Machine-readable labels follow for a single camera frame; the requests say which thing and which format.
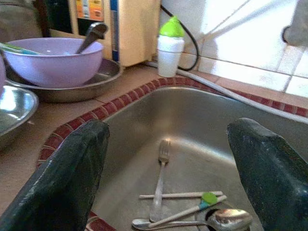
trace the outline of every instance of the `countertop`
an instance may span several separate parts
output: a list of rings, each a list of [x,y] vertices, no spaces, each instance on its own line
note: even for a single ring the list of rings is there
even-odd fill
[[[192,72],[232,90],[308,109],[307,98],[211,74]],[[157,78],[160,78],[157,69],[139,64],[126,68],[123,74],[113,82],[110,89],[95,99],[77,103],[39,103],[37,111],[25,124],[23,131],[10,146],[0,151],[0,215],[35,171],[41,147],[57,127]]]

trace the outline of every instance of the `sink basin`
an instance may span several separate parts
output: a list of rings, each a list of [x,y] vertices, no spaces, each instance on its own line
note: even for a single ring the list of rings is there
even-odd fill
[[[93,212],[119,231],[131,230],[134,218],[147,218],[152,200],[138,196],[154,193],[159,143],[168,138],[165,193],[223,191],[228,199],[221,206],[246,210],[254,217],[251,231],[263,230],[241,185],[228,143],[227,125],[240,117],[283,136],[308,161],[308,124],[202,90],[163,87],[104,120],[110,127],[110,140]],[[163,212],[170,216],[199,202],[163,199]]]

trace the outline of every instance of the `metal tray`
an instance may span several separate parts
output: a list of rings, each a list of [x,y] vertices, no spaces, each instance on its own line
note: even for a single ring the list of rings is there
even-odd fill
[[[7,66],[7,84],[31,90],[41,101],[53,103],[78,102],[95,98],[103,94],[111,82],[122,74],[120,64],[109,59],[103,59],[95,76],[80,87],[49,89],[43,88],[21,78]]]
[[[38,108],[38,97],[31,91],[4,86],[0,97],[0,150],[9,145],[22,125]]]

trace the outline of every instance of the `white hose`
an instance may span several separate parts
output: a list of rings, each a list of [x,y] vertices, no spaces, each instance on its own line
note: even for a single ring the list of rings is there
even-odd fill
[[[145,62],[144,64],[157,68],[157,63],[154,63],[154,62]],[[297,122],[308,124],[308,118],[306,118],[306,117],[294,115],[294,114],[291,114],[291,113],[288,113],[288,112],[284,112],[284,111],[263,105],[261,103],[257,103],[253,100],[250,100],[248,98],[245,98],[244,96],[238,95],[238,94],[234,93],[233,91],[225,89],[225,88],[223,88],[223,87],[221,87],[221,86],[219,86],[219,85],[217,85],[217,84],[215,84],[211,81],[208,81],[208,80],[206,80],[206,79],[204,79],[200,76],[197,76],[193,73],[190,73],[190,72],[187,72],[187,71],[182,71],[182,70],[178,69],[177,74],[184,76],[184,77],[191,78],[191,79],[193,79],[193,80],[195,80],[199,83],[202,83],[202,84],[204,84],[204,85],[206,85],[206,86],[208,86],[212,89],[219,91],[220,93],[225,94],[226,96],[228,96],[230,98],[241,101],[241,102],[243,102],[247,105],[250,105],[252,107],[255,107],[257,109],[269,112],[269,113],[277,115],[277,116],[279,115],[281,117],[285,117],[287,119],[291,119],[291,120],[294,120],[294,121],[297,121]]]

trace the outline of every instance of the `wall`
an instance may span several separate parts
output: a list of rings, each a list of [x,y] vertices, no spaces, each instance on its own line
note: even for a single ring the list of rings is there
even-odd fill
[[[201,72],[308,97],[308,50],[286,45],[296,0],[162,0],[198,41]],[[168,16],[161,12],[160,25]],[[189,67],[195,49],[185,36],[180,65]]]

